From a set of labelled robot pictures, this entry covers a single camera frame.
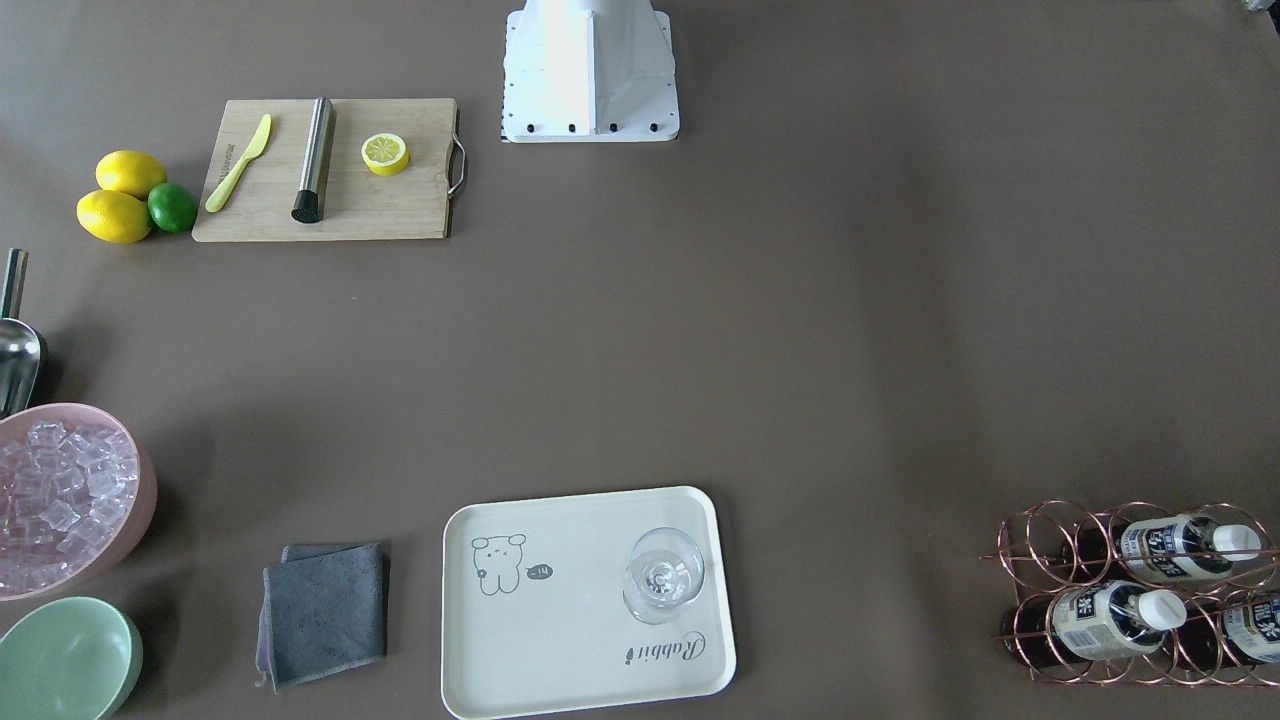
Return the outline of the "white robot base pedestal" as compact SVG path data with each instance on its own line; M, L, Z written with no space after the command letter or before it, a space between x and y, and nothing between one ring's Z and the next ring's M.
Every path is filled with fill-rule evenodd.
M645 143L681 131L671 18L649 1L526 1L506 18L507 143Z

